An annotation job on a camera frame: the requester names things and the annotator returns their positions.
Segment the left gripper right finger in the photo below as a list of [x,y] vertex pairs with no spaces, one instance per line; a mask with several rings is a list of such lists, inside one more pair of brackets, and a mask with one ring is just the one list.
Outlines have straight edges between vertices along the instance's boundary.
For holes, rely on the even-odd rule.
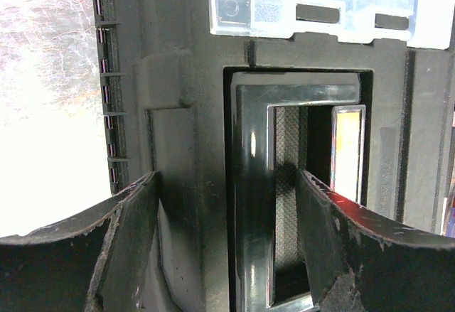
[[296,198],[320,311],[454,310],[454,239],[374,213],[308,171],[297,176]]

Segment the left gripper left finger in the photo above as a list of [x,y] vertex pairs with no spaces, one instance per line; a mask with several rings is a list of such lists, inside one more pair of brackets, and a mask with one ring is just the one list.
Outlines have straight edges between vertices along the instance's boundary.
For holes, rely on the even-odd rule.
[[138,311],[158,186],[148,173],[81,213],[1,238],[1,310]]

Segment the black plastic toolbox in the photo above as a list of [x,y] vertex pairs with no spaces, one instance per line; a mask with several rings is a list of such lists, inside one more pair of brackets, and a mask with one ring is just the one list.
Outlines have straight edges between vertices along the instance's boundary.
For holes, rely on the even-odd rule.
[[454,238],[454,0],[93,0],[109,179],[158,176],[138,311],[320,311],[308,171]]

